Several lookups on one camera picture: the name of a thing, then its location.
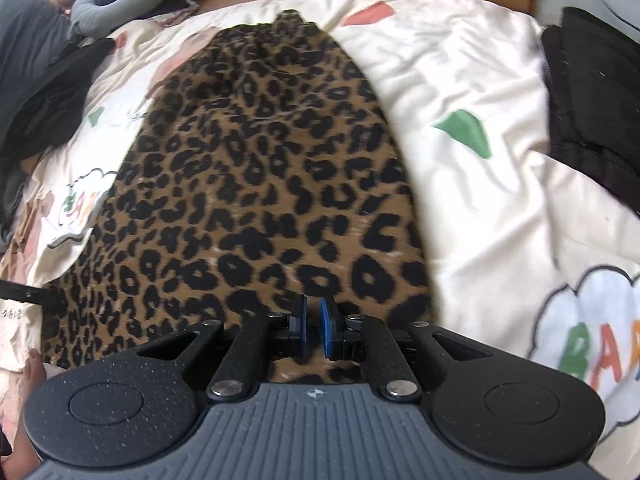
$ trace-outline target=blue rubber pad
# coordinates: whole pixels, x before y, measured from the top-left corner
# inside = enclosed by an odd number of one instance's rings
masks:
[[[329,316],[329,308],[324,298],[320,300],[320,332],[322,334],[322,344],[324,345],[324,357],[331,358],[332,341],[331,341],[331,319]]]
[[[301,355],[306,355],[306,318],[309,305],[306,301],[306,296],[302,300],[302,313],[300,313],[300,346],[302,346]]]

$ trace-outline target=bed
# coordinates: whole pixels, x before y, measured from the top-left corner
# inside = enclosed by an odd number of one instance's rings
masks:
[[[526,14],[481,0],[259,0],[167,29],[129,23],[113,34],[80,129],[25,190],[17,222],[33,227],[31,252],[0,270],[33,286],[61,276],[146,117],[159,67],[199,31],[272,22],[286,9],[331,34],[380,100],[414,194],[438,323],[594,386],[607,425],[591,463],[635,478],[640,220],[545,155],[542,30]],[[10,372],[40,347],[41,326],[39,307],[0,301],[7,424]]]

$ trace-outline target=red shape print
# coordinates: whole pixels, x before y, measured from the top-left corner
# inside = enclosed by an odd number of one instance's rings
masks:
[[[127,31],[125,30],[123,33],[121,33],[117,38],[116,38],[116,46],[113,49],[113,52],[115,52],[116,50],[118,50],[119,48],[122,48],[123,46],[125,46],[127,44],[127,40],[129,39],[129,35],[127,34]]]
[[[355,14],[349,16],[344,23],[343,27],[347,25],[371,25],[377,23],[389,16],[393,16],[396,12],[385,2],[377,2],[366,9],[359,10]]]

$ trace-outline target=leopard print blanket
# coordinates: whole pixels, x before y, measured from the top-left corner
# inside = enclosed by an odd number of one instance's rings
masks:
[[[294,11],[218,33],[172,75],[55,286],[65,301],[44,313],[43,351],[64,368],[202,319],[286,310],[287,291],[392,328],[431,316],[411,191],[376,95]],[[278,361],[272,380],[340,381],[349,368],[293,367]]]

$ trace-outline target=green shape print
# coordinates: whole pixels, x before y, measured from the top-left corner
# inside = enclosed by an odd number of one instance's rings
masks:
[[[91,112],[89,114],[89,122],[91,123],[92,128],[95,128],[96,124],[98,124],[98,121],[100,120],[100,116],[102,115],[103,111],[104,111],[104,106],[101,106],[95,112]]]
[[[470,147],[485,160],[492,157],[482,123],[466,110],[456,110],[435,127],[447,132],[453,140]]]
[[[73,193],[73,195],[69,195],[68,197],[65,198],[65,201],[62,203],[62,205],[65,208],[65,213],[68,213],[69,211],[71,211],[75,202],[76,202],[76,193]]]

